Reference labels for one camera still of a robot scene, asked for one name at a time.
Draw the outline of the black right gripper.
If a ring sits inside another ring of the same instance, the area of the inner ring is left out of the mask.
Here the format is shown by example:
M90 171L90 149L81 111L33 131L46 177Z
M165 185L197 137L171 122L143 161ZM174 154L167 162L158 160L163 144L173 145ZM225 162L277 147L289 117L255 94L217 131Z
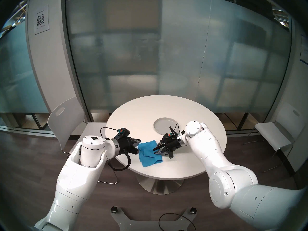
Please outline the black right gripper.
M164 141L160 141L153 149L156 155L174 157L174 151L180 148L178 136L164 136Z

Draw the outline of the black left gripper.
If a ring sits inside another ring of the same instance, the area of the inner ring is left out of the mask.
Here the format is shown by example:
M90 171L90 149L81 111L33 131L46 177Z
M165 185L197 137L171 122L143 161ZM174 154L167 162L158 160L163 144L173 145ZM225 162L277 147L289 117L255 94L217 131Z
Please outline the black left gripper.
M118 155L125 154L125 152L137 155L139 153L137 146L140 143L141 143L141 140L136 139L136 138L122 137L118 139L118 144L119 144Z

